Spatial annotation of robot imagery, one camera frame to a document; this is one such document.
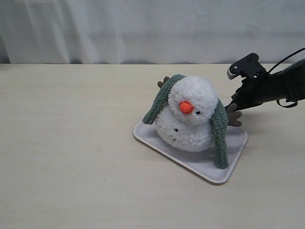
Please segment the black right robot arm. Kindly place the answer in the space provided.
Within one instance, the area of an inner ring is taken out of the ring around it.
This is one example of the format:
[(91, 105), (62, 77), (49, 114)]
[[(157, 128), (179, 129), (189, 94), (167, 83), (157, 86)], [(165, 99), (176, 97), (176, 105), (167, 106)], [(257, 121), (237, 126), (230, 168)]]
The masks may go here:
[(305, 60), (301, 59), (275, 73), (268, 73), (260, 63), (246, 66), (232, 65), (228, 69), (229, 76), (241, 76), (241, 86), (231, 96), (229, 104), (236, 104), (236, 110), (244, 110), (263, 103), (285, 99), (285, 108), (291, 108), (305, 98)]

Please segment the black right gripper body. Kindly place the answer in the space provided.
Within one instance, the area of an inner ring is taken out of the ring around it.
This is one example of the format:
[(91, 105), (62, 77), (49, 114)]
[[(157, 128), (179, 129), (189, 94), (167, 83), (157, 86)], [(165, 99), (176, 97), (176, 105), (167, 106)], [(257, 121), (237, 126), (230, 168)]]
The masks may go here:
[(245, 77), (241, 86), (231, 96), (230, 105), (236, 104), (236, 111), (244, 110), (263, 103), (267, 103), (267, 82), (269, 75), (258, 76), (257, 78)]

